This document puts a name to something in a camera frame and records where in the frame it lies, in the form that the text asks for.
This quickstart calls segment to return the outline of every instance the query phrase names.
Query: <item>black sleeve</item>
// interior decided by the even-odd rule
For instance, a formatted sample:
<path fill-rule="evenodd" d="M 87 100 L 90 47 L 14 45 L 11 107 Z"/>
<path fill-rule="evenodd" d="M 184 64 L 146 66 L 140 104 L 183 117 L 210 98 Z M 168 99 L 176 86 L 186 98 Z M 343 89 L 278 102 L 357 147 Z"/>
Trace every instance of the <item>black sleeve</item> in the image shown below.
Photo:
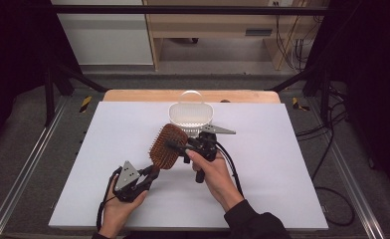
<path fill-rule="evenodd" d="M 225 215 L 231 230 L 230 238 L 289 239 L 291 236 L 282 221 L 273 214 L 257 213 L 247 200 L 243 200 Z"/>
<path fill-rule="evenodd" d="M 92 239 L 108 239 L 107 237 L 101 236 L 98 233 L 94 233 Z"/>

